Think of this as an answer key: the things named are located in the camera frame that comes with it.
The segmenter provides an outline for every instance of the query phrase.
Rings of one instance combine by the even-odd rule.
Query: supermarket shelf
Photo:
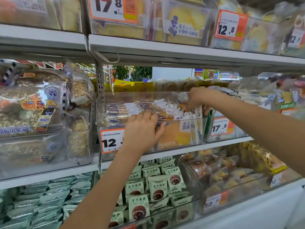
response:
[[[199,229],[203,225],[204,228],[213,229],[284,228],[303,192],[304,184],[305,179],[302,178],[206,216],[196,214],[193,221],[178,229]]]
[[[93,157],[93,161],[89,165],[78,166],[74,168],[68,169],[61,169],[58,171],[46,172],[46,173],[39,173],[33,174],[25,177],[13,178],[8,180],[0,181],[0,190],[7,189],[17,186],[28,185],[36,182],[43,182],[48,181],[51,179],[63,178],[75,174],[80,173],[87,173],[98,170],[98,163],[99,163],[99,155],[98,153],[95,154]]]
[[[3,24],[0,24],[0,56],[56,62],[64,61],[64,58],[93,61],[86,52],[84,34]]]
[[[211,149],[211,148],[218,147],[218,146],[231,145],[231,144],[250,141],[250,140],[253,140],[253,138],[246,136],[246,137],[219,141],[219,142],[213,142],[213,143],[203,142],[203,144],[201,144],[201,145],[190,146],[190,147],[185,147],[185,148],[181,148],[181,149],[166,150],[166,151],[152,153],[152,154],[145,154],[141,157],[140,162],[157,159],[157,158],[164,158],[164,157],[168,157],[168,156],[174,156],[174,155],[178,155],[178,154],[190,153],[190,152],[203,150],[203,149]],[[111,161],[102,162],[101,169],[107,169],[110,164],[111,164]]]
[[[191,45],[171,44],[102,35],[89,35],[91,51],[100,52],[111,62],[119,64],[150,64],[151,66],[204,67],[211,66],[264,66],[276,69],[294,66],[304,68],[305,59],[258,54],[241,51],[212,49]]]

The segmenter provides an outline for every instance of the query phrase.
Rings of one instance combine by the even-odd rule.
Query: person's left hand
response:
[[[155,145],[164,132],[165,122],[155,131],[157,122],[158,114],[152,114],[151,110],[132,115],[125,126],[122,148],[142,156]]]

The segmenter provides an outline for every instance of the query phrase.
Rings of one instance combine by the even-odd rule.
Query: hand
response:
[[[191,88],[189,91],[189,105],[188,108],[195,108],[203,106],[204,115],[208,115],[211,110],[210,104],[213,102],[212,98],[221,94],[220,91],[208,89],[205,87]]]
[[[142,156],[156,144],[164,132],[165,122],[155,132],[157,122],[158,114],[152,114],[151,110],[132,115],[125,126],[122,148]]]

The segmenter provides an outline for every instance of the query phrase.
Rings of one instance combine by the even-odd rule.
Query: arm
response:
[[[305,177],[305,122],[204,87],[192,88],[189,98],[189,108],[206,105],[216,109]]]
[[[164,123],[155,132],[157,121],[158,115],[151,115],[151,111],[129,118],[124,143],[115,159],[60,229],[108,228],[116,202],[130,174],[143,153],[150,150],[164,132]]]

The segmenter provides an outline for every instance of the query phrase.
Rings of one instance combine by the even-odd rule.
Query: forearm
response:
[[[305,177],[305,123],[220,93],[208,103]]]
[[[136,153],[122,147],[106,173],[60,229],[108,228],[116,201],[139,159]]]

